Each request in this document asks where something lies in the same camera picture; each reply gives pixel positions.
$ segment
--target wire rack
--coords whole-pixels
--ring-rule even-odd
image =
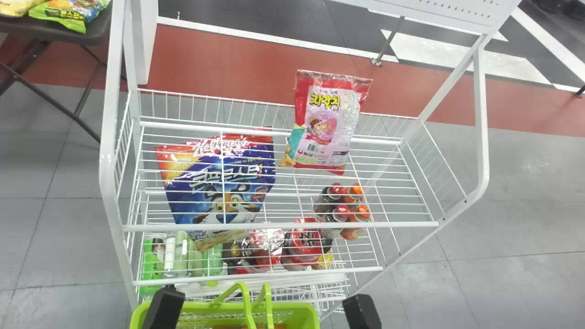
[[[137,101],[140,109],[136,119],[130,115],[132,101]],[[186,291],[189,298],[208,300],[219,294],[226,284],[242,280],[252,286],[280,282],[281,286],[273,289],[275,300],[310,301],[320,314],[340,311],[338,303],[341,300],[351,296],[367,277],[395,262],[415,241],[439,227],[439,220],[445,213],[466,197],[431,134],[418,118],[360,114],[345,172],[339,176],[316,169],[278,166],[287,146],[293,117],[294,108],[285,104],[145,89],[129,94],[119,118],[114,178],[116,195],[120,200],[127,200],[121,213],[125,217],[125,246],[138,302],[148,298],[140,296],[140,286],[174,283]],[[276,180],[254,223],[175,224],[155,147],[206,141],[233,132],[266,133],[273,138],[271,155],[275,159]],[[411,138],[405,141],[408,134]],[[162,279],[142,280],[144,241],[151,237],[162,235],[168,239],[177,237],[178,231],[200,227],[278,227],[287,231],[303,225],[313,225],[311,228],[329,225],[293,222],[300,217],[314,217],[317,197],[324,187],[333,183],[343,187],[362,186],[363,202],[369,206],[372,222],[365,224],[357,240],[332,240],[333,259],[327,268],[312,270],[307,266],[305,271],[289,271],[277,263],[270,264],[262,273],[228,275],[227,265],[222,262],[213,268],[217,271],[213,271],[212,276],[181,277],[176,275],[179,271],[170,269]],[[306,284],[307,276],[313,284]],[[219,286],[210,289],[206,286],[209,281],[217,281]]]
[[[273,156],[278,163],[293,127],[293,107],[138,88],[137,76],[144,75],[144,67],[137,72],[137,65],[143,66],[144,59],[149,58],[144,53],[145,42],[141,38],[147,32],[145,20],[140,17],[141,2],[120,0],[113,3],[99,185],[133,309],[141,301],[141,286],[175,284],[188,292],[190,298],[204,299],[219,293],[214,289],[242,280],[249,285],[271,283],[277,300],[310,301],[323,319],[341,311],[341,300],[375,282],[484,194],[490,171],[483,52],[520,0],[338,1],[471,30],[480,36],[418,117],[360,114],[343,176],[276,167],[276,183],[266,195],[261,212],[254,223],[245,224],[175,224],[165,198],[154,148],[214,136],[221,139],[227,133],[264,135],[273,138]],[[120,110],[122,54],[126,59],[129,94],[126,106]],[[467,194],[424,122],[470,65],[473,65],[479,180],[477,187]],[[296,218],[314,215],[316,197],[332,183],[361,186],[372,221],[294,223]],[[287,271],[275,264],[262,273],[226,275],[222,267],[214,275],[203,277],[177,276],[169,269],[168,278],[142,280],[143,244],[145,238],[153,235],[176,237],[179,231],[223,229],[279,228],[288,231],[301,227],[364,230],[355,241],[335,238],[331,248],[333,261],[324,269]]]

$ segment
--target red snack bag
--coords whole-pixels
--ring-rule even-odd
[[[343,175],[349,141],[372,80],[298,70],[295,124],[280,166]]]

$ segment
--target floor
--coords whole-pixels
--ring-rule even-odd
[[[399,45],[412,42],[408,37],[389,50],[388,62],[372,68],[367,55],[377,51],[383,32],[372,40],[352,37],[356,32],[340,24],[348,16],[368,15],[375,26],[364,28],[391,30],[394,17],[331,1],[299,1],[323,18],[317,33],[287,28],[308,27],[311,17],[276,15],[270,8],[247,13],[247,2],[216,15],[204,15],[203,9],[213,13],[225,2],[167,3],[181,10],[162,6],[161,21],[167,24],[157,31],[147,87],[290,103],[294,70],[309,68],[372,77],[365,110],[417,115],[448,74],[449,63],[415,59],[400,50]],[[187,4],[199,10],[190,12]],[[560,37],[563,30],[552,28],[551,20],[530,6],[523,2],[522,12],[584,60],[580,49],[585,46]],[[303,12],[299,7],[283,11]],[[272,26],[252,14],[272,17]],[[526,17],[516,15],[529,26]],[[184,23],[169,20],[177,17]],[[431,36],[441,29],[409,24],[405,35],[469,46],[469,35],[462,32]],[[488,50],[513,54],[527,69],[500,70],[488,79],[488,191],[367,289],[384,328],[581,328],[585,321],[585,100],[562,87],[583,84],[585,71],[573,71],[583,62],[553,53],[514,17],[504,26]],[[186,38],[198,42],[177,42]],[[9,36],[0,60],[18,44],[22,41]],[[104,55],[106,48],[96,51]],[[93,68],[84,65],[82,54],[67,45],[52,46],[28,77],[74,107]],[[274,61],[266,61],[265,54]],[[62,70],[67,67],[75,69]],[[536,81],[540,77],[548,82]],[[471,76],[464,76],[429,123],[466,189],[476,178],[470,82]],[[102,88],[103,77],[82,112],[98,131]],[[98,145],[19,84],[0,98],[0,109],[0,240],[6,246],[0,261],[7,265],[0,268],[0,328],[127,328],[130,307],[97,185]],[[334,314],[321,326],[347,324]]]

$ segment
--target chip bag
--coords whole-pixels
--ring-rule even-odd
[[[31,9],[29,16],[53,20],[85,34],[85,24],[94,20],[109,3],[110,0],[49,0]]]
[[[22,17],[30,8],[45,0],[0,0],[0,16]]]
[[[226,134],[154,149],[176,224],[252,222],[274,184],[274,145],[269,136]],[[249,232],[188,233],[195,248],[206,251]]]
[[[295,124],[280,166],[343,175],[349,141],[372,80],[298,70]]]

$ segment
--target orange bottle cap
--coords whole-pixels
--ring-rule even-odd
[[[349,188],[349,194],[363,195],[364,191],[362,190],[360,184],[355,183],[352,187]]]
[[[370,218],[370,209],[365,204],[360,205],[357,208],[357,216],[361,220],[368,220]]]

